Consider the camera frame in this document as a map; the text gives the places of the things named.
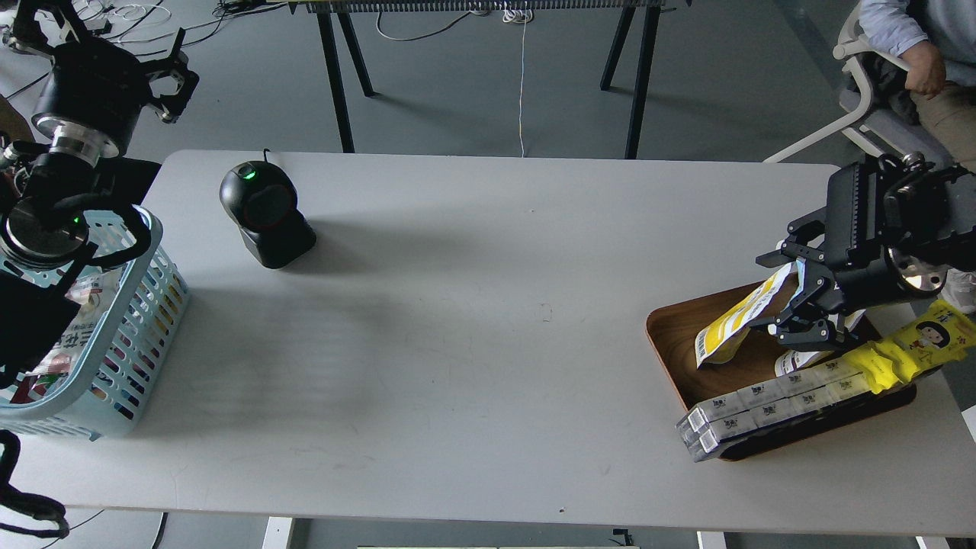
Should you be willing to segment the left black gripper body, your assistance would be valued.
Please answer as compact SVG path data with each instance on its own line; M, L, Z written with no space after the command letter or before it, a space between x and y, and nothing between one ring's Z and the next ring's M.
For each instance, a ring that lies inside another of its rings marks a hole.
M139 60L98 38L55 46L51 60L32 125L52 138L56 122L75 123L104 135L110 157L125 154L149 103L149 81Z

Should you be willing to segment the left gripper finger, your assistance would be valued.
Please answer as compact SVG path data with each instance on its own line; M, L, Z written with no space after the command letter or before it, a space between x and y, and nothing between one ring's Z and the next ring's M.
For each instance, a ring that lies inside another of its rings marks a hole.
M174 94L150 95L149 100L146 101L146 105L156 112L163 123L174 123L184 114L186 105L200 81L199 75L188 68L188 56L181 51L185 34L186 30L183 27L175 32L173 46L165 58L142 62L142 72L147 82L162 78L171 78L175 81Z
M4 45L21 53L53 58L55 47L42 31L39 11L51 15L63 43L79 43L85 39L85 24L72 1L18 1L13 21L4 36Z

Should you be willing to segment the seated person's hand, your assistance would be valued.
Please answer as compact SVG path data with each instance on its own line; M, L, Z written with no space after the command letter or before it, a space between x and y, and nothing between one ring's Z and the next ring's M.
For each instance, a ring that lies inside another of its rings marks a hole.
M900 55L907 65L906 90L935 98L944 90L947 73L942 54L927 40L918 41Z

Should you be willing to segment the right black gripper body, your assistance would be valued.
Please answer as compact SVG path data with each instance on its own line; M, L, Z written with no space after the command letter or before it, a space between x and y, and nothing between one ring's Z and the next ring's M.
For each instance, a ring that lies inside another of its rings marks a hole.
M893 248L881 248L864 262L837 261L827 267L830 284L820 295L820 308L839 315L934 297L947 284L949 270Z

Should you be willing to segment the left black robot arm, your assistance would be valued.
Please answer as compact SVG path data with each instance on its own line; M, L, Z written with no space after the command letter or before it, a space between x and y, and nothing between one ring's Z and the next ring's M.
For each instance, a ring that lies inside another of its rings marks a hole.
M51 63L32 118L46 143L2 144L2 505L65 538L66 510L13 487L20 435L126 435L140 421L188 289L142 200L158 164L127 159L144 108L166 123L198 76L181 51L142 60L70 1L20 1L3 36Z

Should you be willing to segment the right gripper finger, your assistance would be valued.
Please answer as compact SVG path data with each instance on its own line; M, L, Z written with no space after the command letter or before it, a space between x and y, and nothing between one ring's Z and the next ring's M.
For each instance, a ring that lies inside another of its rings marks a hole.
M859 337L828 307L839 296L832 275L805 272L798 294L778 315L759 317L747 327L767 332L781 346L798 352L850 351L859 346Z
M788 225L788 236L770 252L756 257L756 263L764 268L777 268L780 265L802 259L806 267L822 275L832 272L825 263L825 253L810 246L816 237L825 236L823 221L795 221Z

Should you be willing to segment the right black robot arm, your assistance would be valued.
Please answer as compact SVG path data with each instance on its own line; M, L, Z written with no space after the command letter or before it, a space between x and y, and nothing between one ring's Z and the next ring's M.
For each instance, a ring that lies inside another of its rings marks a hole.
M974 175L919 153L868 156L827 182L825 206L788 224L767 268L801 261L798 292L781 312L747 324L801 352L845 351L859 340L844 317L936 296L948 270L974 270Z

